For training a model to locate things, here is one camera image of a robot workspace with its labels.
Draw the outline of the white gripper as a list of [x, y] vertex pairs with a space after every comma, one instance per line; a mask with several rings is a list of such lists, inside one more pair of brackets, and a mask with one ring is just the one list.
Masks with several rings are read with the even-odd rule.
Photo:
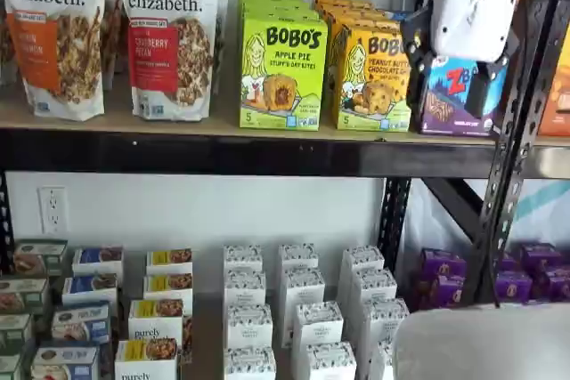
[[425, 5], [400, 23], [410, 64], [406, 102], [420, 116], [436, 56], [476, 61], [465, 110], [481, 118], [491, 83], [509, 63], [502, 54], [516, 0], [425, 0]]

